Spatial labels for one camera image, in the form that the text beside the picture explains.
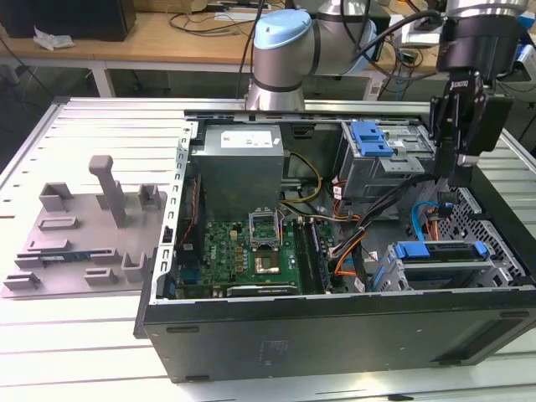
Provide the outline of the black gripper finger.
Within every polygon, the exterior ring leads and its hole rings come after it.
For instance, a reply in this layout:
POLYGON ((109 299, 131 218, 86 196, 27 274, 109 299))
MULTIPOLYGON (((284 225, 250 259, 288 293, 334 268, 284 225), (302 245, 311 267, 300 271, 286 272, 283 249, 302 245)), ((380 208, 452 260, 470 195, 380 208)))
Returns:
POLYGON ((430 100, 430 140, 435 145, 434 175, 447 178, 455 156, 455 131, 452 129, 450 96, 430 100))
POLYGON ((470 183, 472 168, 484 151, 485 105, 486 95, 482 90, 475 94, 459 91, 449 95, 448 122, 452 151, 448 182, 451 186, 465 187, 470 183))

